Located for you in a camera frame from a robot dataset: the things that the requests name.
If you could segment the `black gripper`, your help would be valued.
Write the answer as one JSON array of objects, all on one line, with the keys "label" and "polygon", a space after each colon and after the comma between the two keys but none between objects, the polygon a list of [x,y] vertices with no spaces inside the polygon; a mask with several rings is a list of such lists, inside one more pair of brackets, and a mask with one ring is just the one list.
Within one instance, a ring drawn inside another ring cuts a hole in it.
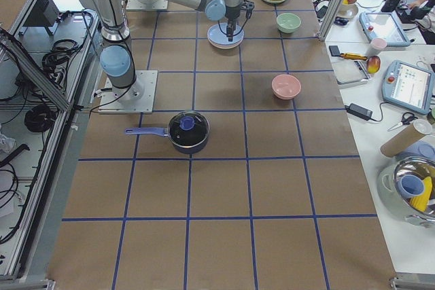
[{"label": "black gripper", "polygon": [[249,0],[228,0],[226,3],[227,27],[226,31],[229,40],[233,40],[233,35],[236,30],[237,21],[241,12],[245,12],[245,22],[242,24],[242,28],[246,22],[251,18],[254,11],[254,2]]}]

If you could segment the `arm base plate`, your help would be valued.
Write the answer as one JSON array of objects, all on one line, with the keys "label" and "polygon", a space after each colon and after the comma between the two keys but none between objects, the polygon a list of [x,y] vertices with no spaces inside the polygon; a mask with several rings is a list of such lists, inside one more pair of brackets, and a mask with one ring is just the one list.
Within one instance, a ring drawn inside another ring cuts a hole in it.
[{"label": "arm base plate", "polygon": [[137,70],[136,82],[122,96],[124,91],[113,88],[107,77],[105,87],[111,88],[111,90],[102,94],[97,112],[100,114],[151,114],[154,107],[157,79],[157,70]]},{"label": "arm base plate", "polygon": [[126,0],[126,10],[130,12],[165,11],[167,0]]}]

